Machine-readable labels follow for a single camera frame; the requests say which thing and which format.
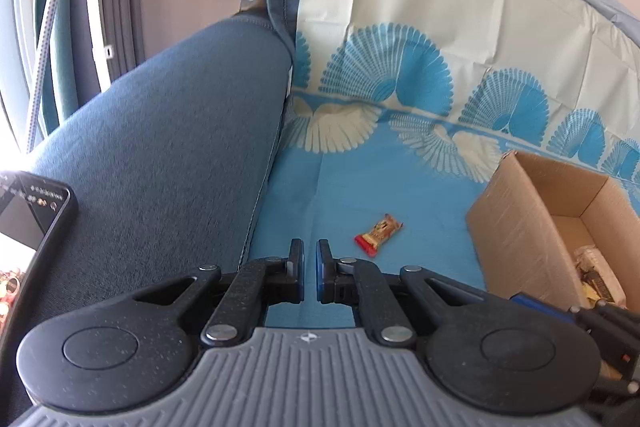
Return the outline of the small red candy bar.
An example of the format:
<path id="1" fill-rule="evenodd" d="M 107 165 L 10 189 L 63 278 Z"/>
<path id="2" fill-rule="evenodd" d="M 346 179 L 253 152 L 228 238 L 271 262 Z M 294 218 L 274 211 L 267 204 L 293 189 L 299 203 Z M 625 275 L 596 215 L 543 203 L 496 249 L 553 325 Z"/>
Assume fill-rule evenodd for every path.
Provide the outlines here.
<path id="1" fill-rule="evenodd" d="M 385 213 L 384 217 L 376 222 L 371 230 L 356 235 L 354 241 L 368 257 L 374 258 L 378 255 L 381 246 L 403 227 L 402 222 L 396 220 L 389 213 Z"/>

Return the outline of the clear pack white rice crackers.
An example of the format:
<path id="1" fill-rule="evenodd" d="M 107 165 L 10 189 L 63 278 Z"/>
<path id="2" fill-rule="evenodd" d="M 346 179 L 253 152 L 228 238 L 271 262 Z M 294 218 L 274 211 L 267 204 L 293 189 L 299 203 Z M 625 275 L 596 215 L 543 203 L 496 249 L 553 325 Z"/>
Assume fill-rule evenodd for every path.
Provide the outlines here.
<path id="1" fill-rule="evenodd" d="M 626 294 L 599 248 L 586 245 L 574 251 L 575 268 L 582 291 L 591 306 L 599 301 L 625 308 Z"/>

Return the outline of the cardboard box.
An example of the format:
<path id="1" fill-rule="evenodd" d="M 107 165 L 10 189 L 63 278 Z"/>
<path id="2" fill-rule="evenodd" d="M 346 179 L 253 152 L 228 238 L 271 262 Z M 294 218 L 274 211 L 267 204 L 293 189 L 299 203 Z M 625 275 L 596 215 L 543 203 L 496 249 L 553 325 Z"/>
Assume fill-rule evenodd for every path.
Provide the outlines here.
<path id="1" fill-rule="evenodd" d="M 639 217 L 605 174 L 514 150 L 501 158 L 466 225 L 491 294 L 585 306 L 575 254 L 593 246 L 622 286 L 627 309 L 639 309 Z"/>

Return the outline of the blue sofa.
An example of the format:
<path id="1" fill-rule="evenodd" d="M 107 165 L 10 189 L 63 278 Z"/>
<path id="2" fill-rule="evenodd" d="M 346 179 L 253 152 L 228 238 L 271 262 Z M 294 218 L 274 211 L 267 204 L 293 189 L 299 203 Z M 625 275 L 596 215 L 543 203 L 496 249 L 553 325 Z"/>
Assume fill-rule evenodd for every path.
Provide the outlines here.
<path id="1" fill-rule="evenodd" d="M 1 420 L 29 408 L 15 353 L 62 313 L 246 257 L 280 138 L 299 0 L 266 0 L 117 79 L 32 153 L 78 216 L 36 262 L 1 358 Z"/>

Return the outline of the blue white patterned sofa cover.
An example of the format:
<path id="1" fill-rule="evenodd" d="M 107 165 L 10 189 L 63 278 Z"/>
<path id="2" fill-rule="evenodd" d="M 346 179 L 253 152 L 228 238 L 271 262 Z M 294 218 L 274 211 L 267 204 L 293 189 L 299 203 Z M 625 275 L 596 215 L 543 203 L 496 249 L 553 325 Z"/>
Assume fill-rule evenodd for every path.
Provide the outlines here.
<path id="1" fill-rule="evenodd" d="M 639 217 L 639 38 L 440 42 L 414 23 L 352 32 L 296 17 L 291 91 L 250 253 L 404 227 L 384 271 L 427 269 L 486 289 L 466 214 L 514 150 L 605 174 Z"/>

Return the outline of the black smartphone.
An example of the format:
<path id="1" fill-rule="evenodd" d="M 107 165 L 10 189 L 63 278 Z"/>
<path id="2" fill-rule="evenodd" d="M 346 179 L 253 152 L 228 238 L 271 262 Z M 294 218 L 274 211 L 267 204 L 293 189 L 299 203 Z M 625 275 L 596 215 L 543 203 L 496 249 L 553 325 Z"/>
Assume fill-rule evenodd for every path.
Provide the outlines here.
<path id="1" fill-rule="evenodd" d="M 77 212 L 72 188 L 25 171 L 1 173 L 1 343 L 36 299 L 44 267 Z"/>

